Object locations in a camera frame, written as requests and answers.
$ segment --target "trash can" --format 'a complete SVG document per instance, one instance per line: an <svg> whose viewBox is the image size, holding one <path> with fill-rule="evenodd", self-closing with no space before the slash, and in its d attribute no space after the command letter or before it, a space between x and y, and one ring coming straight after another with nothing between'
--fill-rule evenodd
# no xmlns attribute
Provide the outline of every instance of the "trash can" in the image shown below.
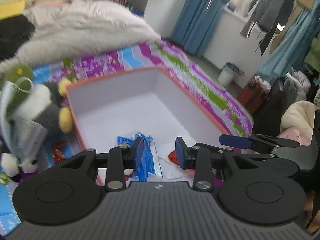
<svg viewBox="0 0 320 240"><path fill-rule="evenodd" d="M227 62L221 70L218 81L221 83L221 85L227 87L231 84L236 75L241 75L244 77L244 72L241 71L236 65Z"/></svg>

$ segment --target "ribbed gray surface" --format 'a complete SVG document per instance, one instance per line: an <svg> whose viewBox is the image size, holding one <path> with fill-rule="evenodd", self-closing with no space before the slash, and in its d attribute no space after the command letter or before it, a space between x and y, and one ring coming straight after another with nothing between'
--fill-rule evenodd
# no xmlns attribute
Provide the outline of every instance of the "ribbed gray surface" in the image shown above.
<svg viewBox="0 0 320 240"><path fill-rule="evenodd" d="M107 194L82 220L59 227L23 222L6 239L310 240L311 236L295 223L275 228L241 223L225 214L212 195L193 191L186 182L133 182L122 193Z"/></svg>

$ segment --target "brown bag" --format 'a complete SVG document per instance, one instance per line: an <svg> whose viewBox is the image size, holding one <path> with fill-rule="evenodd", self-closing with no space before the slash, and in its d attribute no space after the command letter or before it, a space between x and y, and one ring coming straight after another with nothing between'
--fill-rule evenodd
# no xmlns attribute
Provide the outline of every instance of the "brown bag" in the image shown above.
<svg viewBox="0 0 320 240"><path fill-rule="evenodd" d="M255 82L254 78L249 81L237 97L237 100L248 110L250 114L254 114L266 99L267 94Z"/></svg>

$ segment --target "floor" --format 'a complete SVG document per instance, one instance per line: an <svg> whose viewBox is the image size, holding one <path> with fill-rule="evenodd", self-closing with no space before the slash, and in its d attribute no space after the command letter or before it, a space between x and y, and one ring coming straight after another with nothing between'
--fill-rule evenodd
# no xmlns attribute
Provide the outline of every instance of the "floor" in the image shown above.
<svg viewBox="0 0 320 240"><path fill-rule="evenodd" d="M208 61L206 58L201 57L198 58L197 56L187 54L188 58L199 65L199 67L215 82L218 83L218 76L220 75L220 69L218 69L214 64L212 64L210 61ZM237 98L237 96L240 94L242 88L238 86L235 82L232 82L227 87L228 92L234 97Z"/></svg>

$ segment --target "yellow plush foot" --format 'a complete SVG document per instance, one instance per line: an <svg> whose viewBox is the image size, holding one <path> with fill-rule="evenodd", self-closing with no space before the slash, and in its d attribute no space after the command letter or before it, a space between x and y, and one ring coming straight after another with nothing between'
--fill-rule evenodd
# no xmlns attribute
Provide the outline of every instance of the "yellow plush foot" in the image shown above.
<svg viewBox="0 0 320 240"><path fill-rule="evenodd" d="M67 85L70 85L71 81L63 78L59 83L58 83L58 90L59 90L59 94L66 98L67 97Z"/></svg>
<svg viewBox="0 0 320 240"><path fill-rule="evenodd" d="M61 108L59 113L59 127L64 133L69 133L73 127L72 115L67 107Z"/></svg>

